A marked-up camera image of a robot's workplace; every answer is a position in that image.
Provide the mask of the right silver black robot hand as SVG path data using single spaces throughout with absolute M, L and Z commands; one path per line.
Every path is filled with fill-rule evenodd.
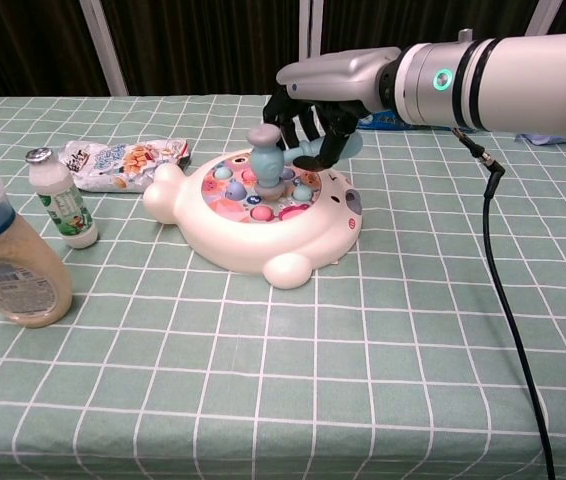
M 358 121 L 390 108 L 400 54 L 397 47 L 354 49 L 312 57 L 278 71 L 278 89 L 263 109 L 263 121 L 281 130 L 278 146 L 300 145 L 295 118 L 309 140 L 319 137 L 315 119 L 324 130 L 319 152 L 296 158 L 295 166 L 314 172 L 332 168 Z

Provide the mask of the light blue toy hammer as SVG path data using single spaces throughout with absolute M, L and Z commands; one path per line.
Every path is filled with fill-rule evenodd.
M 291 194 L 287 187 L 291 180 L 284 178 L 284 172 L 295 159 L 302 156 L 313 157 L 320 152 L 326 136 L 311 141 L 301 141 L 298 147 L 282 150 L 278 142 L 282 139 L 281 131 L 272 124 L 262 124 L 253 128 L 247 134 L 247 140 L 253 149 L 250 156 L 251 170 L 256 175 L 255 191 L 267 201 L 278 200 L 281 196 L 289 196 L 297 202 L 310 202 L 313 199 L 315 187 L 300 181 L 293 187 Z

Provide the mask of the whack-a-mole toy board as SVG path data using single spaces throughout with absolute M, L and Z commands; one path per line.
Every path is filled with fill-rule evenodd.
M 338 171 L 305 172 L 288 165 L 283 184 L 281 198 L 264 200 L 244 149 L 218 156 L 191 174 L 174 164 L 160 165 L 143 202 L 150 215 L 177 226 L 187 244 L 211 263 L 292 289 L 354 246 L 362 204 Z

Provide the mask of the blue cookie box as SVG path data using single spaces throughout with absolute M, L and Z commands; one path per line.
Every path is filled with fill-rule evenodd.
M 391 110 L 370 114 L 358 121 L 358 129 L 378 131 L 446 130 L 446 127 L 411 125 L 403 122 Z

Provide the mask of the white snack bag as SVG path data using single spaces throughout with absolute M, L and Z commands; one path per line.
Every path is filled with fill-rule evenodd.
M 70 141 L 59 158 L 72 173 L 75 185 L 94 193 L 143 193 L 160 165 L 185 169 L 190 163 L 188 143 L 182 138 L 110 146 Z

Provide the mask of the small white milk bottle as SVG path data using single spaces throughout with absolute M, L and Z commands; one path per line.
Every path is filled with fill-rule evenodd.
M 93 245 L 98 229 L 70 170 L 50 148 L 28 151 L 29 183 L 65 243 L 74 249 Z

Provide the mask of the green checked tablecloth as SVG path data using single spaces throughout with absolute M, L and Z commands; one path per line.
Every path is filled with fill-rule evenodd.
M 339 168 L 363 229 L 277 290 L 197 256 L 134 195 L 89 194 L 71 250 L 25 153 L 182 137 L 245 143 L 261 96 L 0 98 L 0 176 L 65 261 L 72 310 L 0 316 L 0 480 L 547 480 L 482 249 L 487 172 L 446 132 L 365 132 Z

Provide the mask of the beige jar with blue lid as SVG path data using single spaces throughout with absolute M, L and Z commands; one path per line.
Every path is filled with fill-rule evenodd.
M 59 321 L 72 304 L 69 271 L 10 203 L 0 178 L 0 313 L 26 328 Z

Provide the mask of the grey partition post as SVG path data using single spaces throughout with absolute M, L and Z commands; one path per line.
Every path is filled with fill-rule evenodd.
M 128 95 L 101 0 L 78 0 L 110 95 Z
M 313 72 L 322 50 L 325 0 L 299 0 L 299 63 L 302 80 Z
M 547 35 L 562 3 L 563 0 L 536 0 L 525 36 Z

